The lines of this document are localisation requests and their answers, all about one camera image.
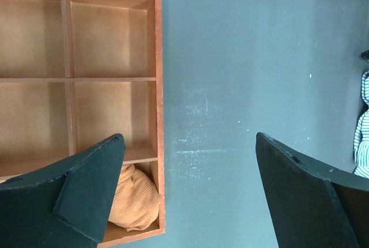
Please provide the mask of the orange underwear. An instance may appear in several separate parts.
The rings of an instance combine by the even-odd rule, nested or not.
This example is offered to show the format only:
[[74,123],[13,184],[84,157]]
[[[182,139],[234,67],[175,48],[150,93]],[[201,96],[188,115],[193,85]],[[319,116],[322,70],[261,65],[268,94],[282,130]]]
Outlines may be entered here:
[[156,185],[133,164],[122,166],[108,221],[126,231],[143,231],[158,217]]

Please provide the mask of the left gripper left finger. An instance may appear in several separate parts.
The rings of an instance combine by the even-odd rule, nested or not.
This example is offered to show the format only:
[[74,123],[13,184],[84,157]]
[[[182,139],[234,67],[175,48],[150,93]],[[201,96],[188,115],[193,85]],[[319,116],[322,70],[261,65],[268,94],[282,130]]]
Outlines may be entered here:
[[118,133],[1,183],[1,247],[97,247],[124,155]]

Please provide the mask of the grey striped underwear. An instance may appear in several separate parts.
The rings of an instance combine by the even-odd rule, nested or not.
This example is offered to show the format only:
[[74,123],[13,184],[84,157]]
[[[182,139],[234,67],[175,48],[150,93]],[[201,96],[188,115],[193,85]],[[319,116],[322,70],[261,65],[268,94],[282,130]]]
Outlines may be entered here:
[[[368,106],[368,71],[362,75],[361,95],[362,100]],[[368,110],[366,110],[358,119],[353,141],[356,165],[353,173],[364,178],[368,178],[368,128]]]

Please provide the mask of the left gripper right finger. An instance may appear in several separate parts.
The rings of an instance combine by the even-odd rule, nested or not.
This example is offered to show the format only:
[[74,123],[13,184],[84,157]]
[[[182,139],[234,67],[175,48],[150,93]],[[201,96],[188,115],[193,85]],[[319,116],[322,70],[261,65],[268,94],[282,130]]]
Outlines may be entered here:
[[255,152],[279,247],[368,247],[368,179],[265,133]]

